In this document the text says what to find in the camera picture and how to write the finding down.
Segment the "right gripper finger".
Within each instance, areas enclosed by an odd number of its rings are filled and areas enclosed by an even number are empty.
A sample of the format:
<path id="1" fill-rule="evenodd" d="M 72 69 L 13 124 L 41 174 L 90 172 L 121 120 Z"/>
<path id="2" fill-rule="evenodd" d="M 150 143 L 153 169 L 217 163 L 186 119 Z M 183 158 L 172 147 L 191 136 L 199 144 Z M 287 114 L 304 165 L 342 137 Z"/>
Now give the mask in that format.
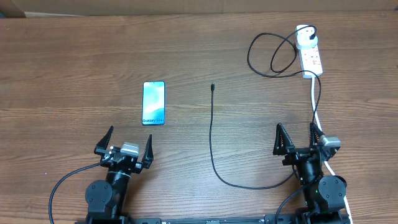
<path id="1" fill-rule="evenodd" d="M 284 156 L 295 149 L 295 146 L 281 123 L 276 126 L 273 155 Z"/>
<path id="2" fill-rule="evenodd" d="M 320 145 L 318 140 L 324 133 L 320 130 L 320 128 L 314 123 L 310 123 L 310 148 L 319 149 Z"/>

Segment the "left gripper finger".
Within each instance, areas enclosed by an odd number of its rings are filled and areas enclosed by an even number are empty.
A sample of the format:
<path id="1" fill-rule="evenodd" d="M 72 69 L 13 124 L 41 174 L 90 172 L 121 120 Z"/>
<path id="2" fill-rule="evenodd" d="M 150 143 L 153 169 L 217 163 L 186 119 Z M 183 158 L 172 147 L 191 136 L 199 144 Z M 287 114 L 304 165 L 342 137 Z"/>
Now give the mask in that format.
<path id="1" fill-rule="evenodd" d="M 108 129 L 108 132 L 102 137 L 102 139 L 96 144 L 95 149 L 94 149 L 94 154 L 104 156 L 105 154 L 108 154 L 108 144 L 111 139 L 111 135 L 113 133 L 114 126 L 111 126 Z"/>
<path id="2" fill-rule="evenodd" d="M 146 149 L 142 157 L 142 168 L 148 169 L 154 160 L 154 154 L 152 150 L 152 135 L 149 135 L 147 140 Z"/>

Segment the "blue Galaxy smartphone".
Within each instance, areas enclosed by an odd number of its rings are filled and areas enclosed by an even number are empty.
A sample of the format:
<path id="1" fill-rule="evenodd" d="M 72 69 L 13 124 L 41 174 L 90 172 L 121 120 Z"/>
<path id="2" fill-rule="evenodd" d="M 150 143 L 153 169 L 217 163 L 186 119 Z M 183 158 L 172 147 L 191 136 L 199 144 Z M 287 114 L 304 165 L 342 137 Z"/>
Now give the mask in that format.
<path id="1" fill-rule="evenodd" d="M 144 126 L 165 123 L 165 82 L 144 82 L 142 96 L 142 124 Z"/>

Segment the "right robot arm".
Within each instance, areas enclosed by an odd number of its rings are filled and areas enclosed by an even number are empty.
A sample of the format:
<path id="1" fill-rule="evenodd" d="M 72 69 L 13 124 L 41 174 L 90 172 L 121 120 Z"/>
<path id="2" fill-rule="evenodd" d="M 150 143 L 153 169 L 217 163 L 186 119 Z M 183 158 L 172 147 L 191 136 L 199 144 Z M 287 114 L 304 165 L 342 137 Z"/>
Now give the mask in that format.
<path id="1" fill-rule="evenodd" d="M 325 135 L 314 123 L 310 123 L 309 147 L 295 147 L 282 124 L 276 126 L 273 155 L 284 156 L 285 166 L 295 167 L 300 188 L 286 198 L 277 209 L 275 223 L 350 223 L 345 208 L 347 183 L 338 175 L 325 176 L 322 165 L 340 149 L 336 136 Z M 281 217 L 283 206 L 293 197 L 303 193 L 305 207 L 296 209 L 293 215 Z"/>

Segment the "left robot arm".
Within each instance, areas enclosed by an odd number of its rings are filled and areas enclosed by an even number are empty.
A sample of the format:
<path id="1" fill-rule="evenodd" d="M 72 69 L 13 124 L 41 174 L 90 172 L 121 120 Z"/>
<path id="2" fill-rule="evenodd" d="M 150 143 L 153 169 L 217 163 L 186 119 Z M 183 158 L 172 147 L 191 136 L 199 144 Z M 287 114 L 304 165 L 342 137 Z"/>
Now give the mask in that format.
<path id="1" fill-rule="evenodd" d="M 123 212 L 124 201 L 133 174 L 148 169 L 154 160 L 152 136 L 148 137 L 141 161 L 139 146 L 125 142 L 121 147 L 109 147 L 113 127 L 96 144 L 94 153 L 101 156 L 99 165 L 107 168 L 106 178 L 92 182 L 86 189 L 88 214 L 85 223 L 133 223 Z"/>

